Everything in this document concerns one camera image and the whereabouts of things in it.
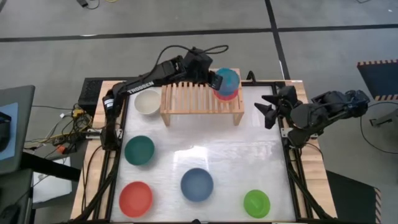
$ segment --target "wooden rack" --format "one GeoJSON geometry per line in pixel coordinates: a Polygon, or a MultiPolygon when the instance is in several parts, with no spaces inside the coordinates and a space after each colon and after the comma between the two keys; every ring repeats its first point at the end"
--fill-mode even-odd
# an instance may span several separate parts
{"type": "Polygon", "coordinates": [[[244,114],[242,84],[236,98],[229,102],[217,99],[208,85],[180,82],[162,86],[160,115],[166,126],[170,126],[172,114],[232,114],[237,126],[244,114]]]}

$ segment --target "dark green bowl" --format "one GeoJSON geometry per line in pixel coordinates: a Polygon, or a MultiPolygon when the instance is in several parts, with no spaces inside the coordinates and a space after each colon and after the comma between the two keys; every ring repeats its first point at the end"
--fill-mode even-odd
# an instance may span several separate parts
{"type": "Polygon", "coordinates": [[[135,166],[148,163],[155,153],[155,144],[147,136],[136,136],[130,139],[124,148],[126,160],[135,166]]]}

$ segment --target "black bracket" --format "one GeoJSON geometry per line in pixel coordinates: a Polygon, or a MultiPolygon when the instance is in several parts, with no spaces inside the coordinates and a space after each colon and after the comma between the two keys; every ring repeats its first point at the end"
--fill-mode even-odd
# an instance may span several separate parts
{"type": "Polygon", "coordinates": [[[248,76],[246,77],[246,80],[251,80],[251,82],[253,84],[257,83],[256,76],[254,75],[254,73],[252,71],[249,71],[248,76]]]}

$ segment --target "green bowl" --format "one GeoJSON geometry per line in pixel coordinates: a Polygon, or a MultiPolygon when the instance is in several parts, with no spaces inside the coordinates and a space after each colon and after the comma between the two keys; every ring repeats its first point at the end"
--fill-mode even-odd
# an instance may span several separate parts
{"type": "Polygon", "coordinates": [[[271,204],[268,196],[260,190],[251,190],[244,197],[245,211],[254,218],[263,218],[269,213],[271,204]]]}
{"type": "Polygon", "coordinates": [[[124,148],[126,160],[135,166],[148,163],[155,153],[155,144],[147,136],[136,136],[124,148]]]}

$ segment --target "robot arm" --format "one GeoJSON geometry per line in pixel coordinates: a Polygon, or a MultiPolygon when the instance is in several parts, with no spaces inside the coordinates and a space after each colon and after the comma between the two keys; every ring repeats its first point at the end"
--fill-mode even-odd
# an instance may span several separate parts
{"type": "Polygon", "coordinates": [[[303,147],[313,134],[323,134],[323,129],[339,119],[358,118],[368,110],[369,98],[361,90],[350,90],[345,94],[328,91],[312,98],[312,103],[302,103],[297,99],[294,86],[283,87],[278,95],[262,98],[273,105],[255,103],[254,106],[266,117],[266,128],[275,124],[278,116],[286,118],[293,129],[287,133],[294,147],[303,147]]]}
{"type": "Polygon", "coordinates": [[[212,59],[206,51],[192,48],[183,58],[177,56],[156,65],[150,72],[115,84],[103,97],[105,127],[101,132],[101,143],[105,150],[116,150],[119,140],[116,135],[116,119],[119,117],[124,100],[132,94],[153,85],[168,85],[178,82],[207,83],[211,88],[220,89],[223,78],[209,72],[212,59]]]}

